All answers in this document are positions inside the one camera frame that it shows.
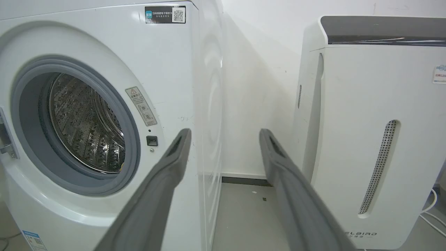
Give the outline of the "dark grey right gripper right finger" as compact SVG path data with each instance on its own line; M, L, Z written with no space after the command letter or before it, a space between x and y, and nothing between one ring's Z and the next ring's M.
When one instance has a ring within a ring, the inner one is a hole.
M290 250L355 251L338 221L269 129L260 130L259 144Z

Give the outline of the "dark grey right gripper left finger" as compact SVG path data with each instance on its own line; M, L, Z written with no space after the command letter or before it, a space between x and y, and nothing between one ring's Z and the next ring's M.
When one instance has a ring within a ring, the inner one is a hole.
M191 137L191 129L179 131L99 241L96 251L161 250L174 190L185 174Z

